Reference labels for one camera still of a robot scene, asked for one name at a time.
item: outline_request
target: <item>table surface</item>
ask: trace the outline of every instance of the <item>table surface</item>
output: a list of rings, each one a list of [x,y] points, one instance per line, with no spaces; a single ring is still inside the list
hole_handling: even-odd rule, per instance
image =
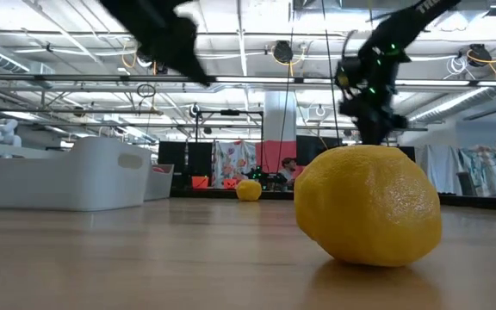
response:
[[[379,308],[496,309],[496,212],[444,207],[432,254],[381,269],[332,261],[291,201],[0,211],[0,310]]]

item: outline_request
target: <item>yellow lemon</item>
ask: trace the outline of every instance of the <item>yellow lemon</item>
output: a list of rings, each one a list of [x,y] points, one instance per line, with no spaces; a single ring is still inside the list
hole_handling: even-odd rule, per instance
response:
[[[402,151],[346,146],[320,154],[296,179],[298,226],[338,260],[396,267],[441,239],[436,189]]]
[[[242,180],[237,185],[237,197],[242,202],[256,202],[262,195],[262,184],[253,180]]]

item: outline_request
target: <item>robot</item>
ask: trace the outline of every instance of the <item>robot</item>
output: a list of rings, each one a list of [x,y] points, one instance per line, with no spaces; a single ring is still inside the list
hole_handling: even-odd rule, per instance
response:
[[[16,120],[0,120],[0,144],[8,146],[22,147],[21,137],[15,135],[15,129],[18,126]],[[13,158],[11,154],[3,154],[3,158]]]
[[[188,1],[101,0],[101,4],[137,39],[139,52],[145,57],[164,63],[195,82],[210,85],[215,78],[206,75],[194,53],[196,25],[173,10]],[[396,93],[399,64],[411,61],[405,48],[429,23],[459,2],[420,0],[380,16],[387,19],[372,32],[357,56],[340,60],[334,79],[345,99],[339,111],[355,119],[364,144],[380,145],[392,130],[407,127],[407,120],[395,115],[390,106]]]

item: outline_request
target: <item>colorful fabric backdrop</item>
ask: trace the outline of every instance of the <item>colorful fabric backdrop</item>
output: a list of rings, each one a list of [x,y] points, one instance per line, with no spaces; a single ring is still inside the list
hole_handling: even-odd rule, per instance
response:
[[[496,197],[496,147],[460,149],[459,160],[470,173],[478,196]]]
[[[250,142],[215,142],[214,180],[216,189],[223,189],[223,180],[247,178],[244,173],[256,168],[256,146]]]

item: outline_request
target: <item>white column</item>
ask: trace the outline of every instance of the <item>white column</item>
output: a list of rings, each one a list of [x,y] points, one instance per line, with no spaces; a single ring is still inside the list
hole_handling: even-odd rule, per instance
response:
[[[263,111],[263,139],[265,141],[296,141],[296,99],[294,92],[266,92]]]

